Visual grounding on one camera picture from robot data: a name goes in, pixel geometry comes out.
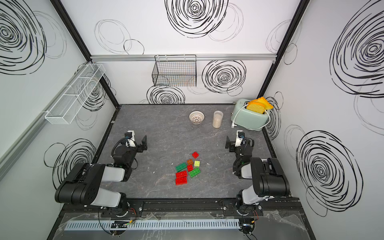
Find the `small red lego brick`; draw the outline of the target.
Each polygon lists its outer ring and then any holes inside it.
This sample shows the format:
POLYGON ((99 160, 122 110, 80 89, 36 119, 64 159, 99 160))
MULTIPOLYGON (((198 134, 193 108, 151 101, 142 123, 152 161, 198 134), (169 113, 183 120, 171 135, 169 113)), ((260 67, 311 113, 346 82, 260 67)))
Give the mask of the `small red lego brick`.
POLYGON ((199 154, 198 154, 197 152, 194 152, 194 153, 192 154, 192 156, 193 156, 194 159, 196 159, 196 158, 199 156, 199 154))

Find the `green lego brick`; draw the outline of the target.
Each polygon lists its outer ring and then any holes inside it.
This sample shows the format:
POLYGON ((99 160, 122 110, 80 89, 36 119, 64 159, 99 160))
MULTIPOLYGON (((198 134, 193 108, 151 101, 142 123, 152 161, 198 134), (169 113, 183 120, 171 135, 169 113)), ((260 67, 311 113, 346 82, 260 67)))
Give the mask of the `green lego brick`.
POLYGON ((188 167, 187 163, 179 164, 175 167, 177 173, 184 171, 188 167))
POLYGON ((189 176, 191 178, 194 178, 197 175, 199 175, 200 173, 201 173, 201 170, 199 168, 195 168, 195 169, 193 169, 192 171, 189 172, 189 176))

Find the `red long lego brick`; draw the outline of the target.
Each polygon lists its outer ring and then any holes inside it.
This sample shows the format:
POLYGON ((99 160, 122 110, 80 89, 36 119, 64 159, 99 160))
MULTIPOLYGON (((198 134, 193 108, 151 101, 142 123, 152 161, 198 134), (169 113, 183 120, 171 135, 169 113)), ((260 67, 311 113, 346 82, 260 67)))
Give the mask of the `red long lego brick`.
POLYGON ((187 176, 188 176, 187 170, 176 173, 176 179, 186 178, 187 176))

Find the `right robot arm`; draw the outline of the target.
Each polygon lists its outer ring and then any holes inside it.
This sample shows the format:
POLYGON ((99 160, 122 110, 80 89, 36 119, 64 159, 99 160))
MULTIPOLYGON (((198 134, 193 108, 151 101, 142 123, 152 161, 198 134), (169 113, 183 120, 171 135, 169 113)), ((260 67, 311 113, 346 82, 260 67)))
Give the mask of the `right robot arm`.
POLYGON ((290 184, 277 158, 261 159, 253 156, 255 142, 240 132, 234 141, 226 138, 225 148, 235 154, 233 174, 251 180, 252 185, 236 196, 237 212, 246 216, 263 201, 290 196, 290 184))

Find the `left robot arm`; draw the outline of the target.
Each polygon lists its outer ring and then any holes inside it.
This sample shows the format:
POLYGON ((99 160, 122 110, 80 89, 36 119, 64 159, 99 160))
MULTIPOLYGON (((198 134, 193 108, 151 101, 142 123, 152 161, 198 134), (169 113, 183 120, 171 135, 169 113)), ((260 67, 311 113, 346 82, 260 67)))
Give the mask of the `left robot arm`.
POLYGON ((97 206, 109 209, 118 218, 136 213, 124 193, 103 189, 102 182, 127 182, 136 155, 148 149, 147 136, 138 144, 135 132, 127 131, 111 150, 113 164, 76 164, 55 193, 55 201, 68 205, 97 206))

